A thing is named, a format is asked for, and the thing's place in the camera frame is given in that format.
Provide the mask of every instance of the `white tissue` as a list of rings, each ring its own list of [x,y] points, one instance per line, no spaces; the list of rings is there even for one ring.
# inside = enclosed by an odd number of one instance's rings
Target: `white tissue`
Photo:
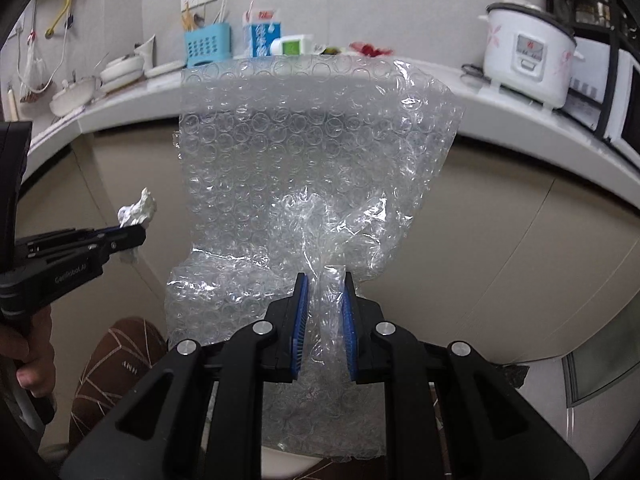
[[[151,193],[145,187],[140,194],[140,200],[135,204],[125,205],[119,209],[118,222],[120,222],[120,227],[142,224],[142,227],[147,229],[157,210],[156,199],[151,196]],[[138,248],[134,247],[133,249],[122,251],[120,260],[128,264],[136,263],[138,260]]]

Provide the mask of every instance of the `bubble wrap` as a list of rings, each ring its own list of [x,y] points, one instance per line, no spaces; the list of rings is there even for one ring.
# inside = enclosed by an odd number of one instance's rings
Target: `bubble wrap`
[[[379,275],[406,235],[462,118],[402,61],[265,57],[183,71],[177,146],[194,248],[172,271],[172,344],[217,342],[310,280],[299,380],[266,384],[263,442],[315,456],[385,452],[381,384],[347,372],[345,270]]]

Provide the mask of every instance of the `silver screw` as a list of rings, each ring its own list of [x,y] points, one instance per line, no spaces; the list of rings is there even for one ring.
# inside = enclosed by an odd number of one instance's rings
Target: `silver screw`
[[[178,343],[178,354],[193,354],[197,347],[198,345],[196,345],[195,341],[192,341],[191,339],[185,339],[184,341],[180,341]]]
[[[259,335],[268,334],[271,330],[273,330],[273,325],[268,321],[258,321],[254,323],[254,332]]]
[[[376,325],[376,332],[380,335],[392,335],[396,331],[396,326],[388,321],[380,322]]]
[[[466,357],[471,354],[471,346],[463,341],[456,341],[451,345],[451,351],[457,356]]]

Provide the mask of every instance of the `milk carton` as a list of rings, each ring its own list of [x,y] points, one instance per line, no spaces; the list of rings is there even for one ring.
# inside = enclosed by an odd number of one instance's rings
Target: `milk carton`
[[[253,10],[242,15],[244,55],[246,57],[270,56],[273,40],[280,37],[280,18],[277,10]]]

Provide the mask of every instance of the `blue utensil holder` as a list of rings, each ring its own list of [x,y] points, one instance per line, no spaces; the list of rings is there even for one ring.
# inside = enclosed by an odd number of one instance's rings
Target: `blue utensil holder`
[[[195,66],[231,58],[231,27],[214,23],[193,32],[184,33],[187,66]]]

